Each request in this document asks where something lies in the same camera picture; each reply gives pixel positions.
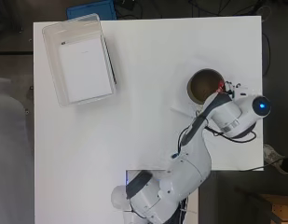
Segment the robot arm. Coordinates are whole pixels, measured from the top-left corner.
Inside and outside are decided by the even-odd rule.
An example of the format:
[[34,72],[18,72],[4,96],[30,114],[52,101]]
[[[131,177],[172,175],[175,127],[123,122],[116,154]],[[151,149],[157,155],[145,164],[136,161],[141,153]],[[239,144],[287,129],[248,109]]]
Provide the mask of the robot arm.
[[[203,111],[190,124],[181,140],[181,153],[164,177],[156,180],[149,172],[141,171],[126,186],[126,201],[139,221],[173,223],[180,216],[179,204],[208,177],[211,157],[205,146],[202,131],[212,119],[220,130],[231,138],[243,137],[256,121],[270,110],[263,96],[246,97],[235,103],[225,93],[214,93],[205,102]],[[126,222],[142,224],[144,222]]]

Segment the plastic container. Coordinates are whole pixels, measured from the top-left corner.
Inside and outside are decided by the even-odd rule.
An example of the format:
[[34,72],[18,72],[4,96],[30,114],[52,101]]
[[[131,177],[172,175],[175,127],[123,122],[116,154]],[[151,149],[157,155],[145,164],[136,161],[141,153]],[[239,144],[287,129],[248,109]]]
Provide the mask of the plastic container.
[[114,74],[97,14],[45,27],[43,36],[60,106],[115,94]]

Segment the white paper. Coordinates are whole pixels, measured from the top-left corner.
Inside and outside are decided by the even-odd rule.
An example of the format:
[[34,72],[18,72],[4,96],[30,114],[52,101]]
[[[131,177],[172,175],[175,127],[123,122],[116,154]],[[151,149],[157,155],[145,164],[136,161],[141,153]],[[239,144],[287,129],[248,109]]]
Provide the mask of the white paper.
[[70,102],[112,93],[100,38],[60,45],[59,52]]

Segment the black cable wire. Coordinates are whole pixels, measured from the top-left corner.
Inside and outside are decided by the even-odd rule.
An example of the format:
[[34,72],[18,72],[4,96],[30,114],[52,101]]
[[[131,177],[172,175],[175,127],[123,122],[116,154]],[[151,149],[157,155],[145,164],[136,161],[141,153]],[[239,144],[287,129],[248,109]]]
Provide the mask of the black cable wire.
[[256,133],[255,132],[251,132],[254,135],[254,137],[252,137],[251,139],[244,140],[244,141],[238,141],[238,140],[235,140],[235,139],[232,139],[232,138],[229,138],[229,137],[225,136],[223,133],[217,132],[216,130],[210,128],[209,126],[205,127],[205,130],[209,131],[214,136],[222,136],[225,139],[227,139],[228,141],[231,141],[231,142],[234,142],[234,143],[249,143],[249,142],[253,141],[256,138]]
[[219,15],[219,13],[220,13],[220,8],[221,8],[221,6],[222,6],[222,2],[223,2],[223,0],[220,0],[220,1],[219,1],[218,15]]
[[143,18],[143,15],[144,15],[144,10],[143,10],[143,6],[142,4],[140,4],[138,1],[134,1],[135,4],[137,4],[139,6],[139,8],[141,9],[141,16],[140,18],[142,19]]
[[135,210],[133,209],[133,206],[130,202],[130,207],[131,207],[131,211],[124,211],[124,212],[131,212],[131,213],[135,213],[138,217],[142,218],[142,219],[146,219],[146,217],[142,217],[140,216],[137,212],[135,212]]
[[276,163],[276,162],[278,162],[278,161],[280,161],[280,160],[284,160],[284,159],[287,159],[287,158],[280,158],[280,159],[275,160],[275,161],[272,162],[272,163],[268,163],[268,164],[266,164],[266,165],[259,166],[259,167],[255,167],[255,168],[252,168],[252,169],[249,169],[249,170],[242,170],[242,171],[240,171],[240,172],[249,172],[249,171],[257,170],[257,169],[260,169],[260,168],[264,168],[264,167],[267,167],[267,166],[269,166],[269,165],[273,165],[274,163]]
[[254,7],[254,5],[245,7],[245,8],[243,8],[243,9],[237,11],[233,16],[236,16],[239,12],[242,12],[242,11],[244,11],[244,10],[250,8],[250,7]]
[[181,152],[181,137],[183,136],[183,133],[188,130],[188,128],[189,128],[189,126],[186,127],[185,129],[183,129],[183,130],[181,131],[181,133],[179,134],[179,138],[178,138],[178,155],[179,155],[180,152]]
[[124,20],[125,20],[126,17],[133,17],[134,19],[139,20],[138,17],[133,16],[133,15],[124,15],[124,16],[119,16],[118,18],[121,18],[121,19],[124,19]]
[[225,8],[228,6],[228,4],[230,3],[230,1],[231,1],[231,0],[228,0],[228,1],[226,2],[226,4],[223,6],[223,8],[221,8],[221,9],[219,10],[218,15],[220,15],[220,13],[221,13],[223,10],[225,10]]
[[267,69],[265,71],[265,73],[263,74],[263,77],[265,77],[267,75],[267,72],[271,66],[271,46],[270,46],[270,41],[268,40],[267,35],[265,35],[264,33],[262,34],[266,40],[267,40],[267,47],[268,47],[268,62],[267,62]]
[[197,8],[198,10],[200,10],[200,11],[206,12],[206,13],[211,14],[211,15],[214,15],[214,16],[218,16],[217,13],[213,13],[213,12],[211,12],[211,11],[208,11],[208,10],[206,10],[206,9],[203,9],[203,8],[199,7],[199,5],[196,4],[196,3],[194,3],[193,0],[188,0],[188,3],[191,4],[192,6],[196,7],[196,8]]

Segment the white table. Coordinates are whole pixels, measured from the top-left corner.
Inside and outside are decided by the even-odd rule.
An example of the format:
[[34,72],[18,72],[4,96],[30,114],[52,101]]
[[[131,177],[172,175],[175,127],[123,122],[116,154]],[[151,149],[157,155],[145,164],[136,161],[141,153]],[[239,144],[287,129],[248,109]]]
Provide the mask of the white table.
[[[130,169],[166,169],[190,118],[171,110],[178,88],[204,66],[262,92],[260,17],[102,21],[117,95],[60,108],[43,27],[34,24],[35,223],[123,223],[110,203]],[[233,144],[205,133],[214,170],[262,165],[258,138]]]

